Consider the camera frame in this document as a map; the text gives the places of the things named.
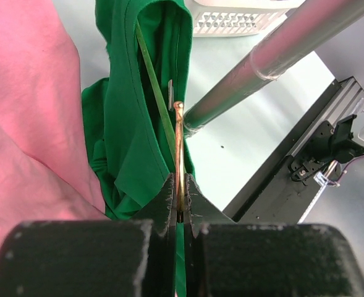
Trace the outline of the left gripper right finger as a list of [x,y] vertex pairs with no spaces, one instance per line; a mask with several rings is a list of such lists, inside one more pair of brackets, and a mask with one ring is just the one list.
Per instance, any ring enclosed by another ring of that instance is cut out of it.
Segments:
[[353,250],[324,224],[236,224],[185,175],[187,296],[364,296]]

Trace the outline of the green t shirt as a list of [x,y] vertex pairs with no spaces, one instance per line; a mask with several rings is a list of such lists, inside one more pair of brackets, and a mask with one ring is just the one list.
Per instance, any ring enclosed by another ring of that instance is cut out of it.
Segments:
[[183,1],[97,1],[95,14],[110,74],[82,92],[85,143],[106,216],[126,220],[149,203],[175,170],[136,33],[143,36],[162,98],[172,82],[182,101],[192,17]]

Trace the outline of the green hanger with gold hook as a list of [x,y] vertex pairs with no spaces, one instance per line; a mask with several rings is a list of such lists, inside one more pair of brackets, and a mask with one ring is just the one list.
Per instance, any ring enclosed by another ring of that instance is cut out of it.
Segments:
[[184,162],[184,103],[173,102],[176,112],[176,125],[171,124],[169,113],[163,98],[163,93],[156,77],[153,63],[148,52],[140,24],[136,24],[135,33],[142,52],[143,61],[153,90],[154,98],[158,107],[161,122],[163,124],[169,150],[176,169],[176,219],[177,222],[184,221],[185,212],[185,162]]

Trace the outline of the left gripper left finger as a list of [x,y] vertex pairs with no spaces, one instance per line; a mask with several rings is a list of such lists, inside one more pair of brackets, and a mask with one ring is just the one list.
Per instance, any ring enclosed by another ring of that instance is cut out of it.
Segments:
[[128,220],[30,221],[0,248],[0,296],[174,296],[176,179]]

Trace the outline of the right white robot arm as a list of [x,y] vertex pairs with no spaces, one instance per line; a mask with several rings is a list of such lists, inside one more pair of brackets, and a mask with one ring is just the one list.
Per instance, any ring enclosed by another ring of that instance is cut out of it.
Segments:
[[352,114],[337,123],[330,149],[341,164],[364,155],[364,113]]

